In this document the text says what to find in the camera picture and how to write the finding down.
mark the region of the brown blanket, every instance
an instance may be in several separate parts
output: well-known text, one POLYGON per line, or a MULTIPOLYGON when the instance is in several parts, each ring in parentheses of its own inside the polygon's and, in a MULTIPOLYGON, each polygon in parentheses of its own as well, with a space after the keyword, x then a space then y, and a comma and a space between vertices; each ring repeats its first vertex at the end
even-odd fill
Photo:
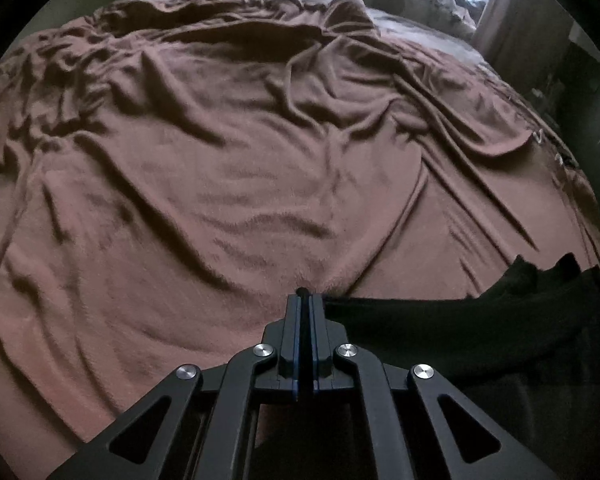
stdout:
POLYGON ((0 452, 44 478, 298 286, 462 298, 517 254, 600 264, 568 161, 360 0, 129 2, 29 38, 0 65, 0 452))

